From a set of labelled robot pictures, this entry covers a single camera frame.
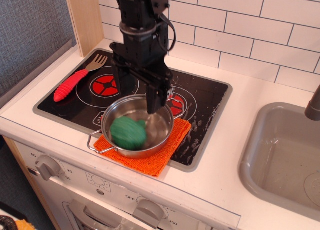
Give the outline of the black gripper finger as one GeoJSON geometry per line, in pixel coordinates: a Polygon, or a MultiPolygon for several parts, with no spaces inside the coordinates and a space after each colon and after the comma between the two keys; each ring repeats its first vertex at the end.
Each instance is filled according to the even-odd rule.
{"type": "Polygon", "coordinates": [[[136,80],[127,67],[113,66],[113,76],[120,95],[133,95],[136,80]]]}
{"type": "Polygon", "coordinates": [[[168,99],[168,88],[166,85],[152,85],[146,87],[146,102],[148,114],[156,113],[164,107],[168,99]]]}

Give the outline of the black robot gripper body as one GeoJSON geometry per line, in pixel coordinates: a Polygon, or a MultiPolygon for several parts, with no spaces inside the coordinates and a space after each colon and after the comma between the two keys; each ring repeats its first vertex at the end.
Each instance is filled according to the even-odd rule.
{"type": "Polygon", "coordinates": [[[173,74],[165,64],[168,53],[168,35],[153,33],[145,36],[124,35],[124,43],[113,42],[112,70],[114,65],[128,68],[134,78],[145,84],[171,87],[173,74]]]}

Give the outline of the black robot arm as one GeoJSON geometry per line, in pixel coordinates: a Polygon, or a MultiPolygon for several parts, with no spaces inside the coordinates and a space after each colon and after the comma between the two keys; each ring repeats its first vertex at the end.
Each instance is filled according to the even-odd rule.
{"type": "Polygon", "coordinates": [[[134,79],[146,84],[147,112],[164,107],[172,90],[173,74],[165,57],[173,49],[169,29],[173,24],[164,15],[169,0],[116,0],[121,13],[119,25],[124,43],[113,42],[111,67],[118,91],[131,90],[134,79]]]}

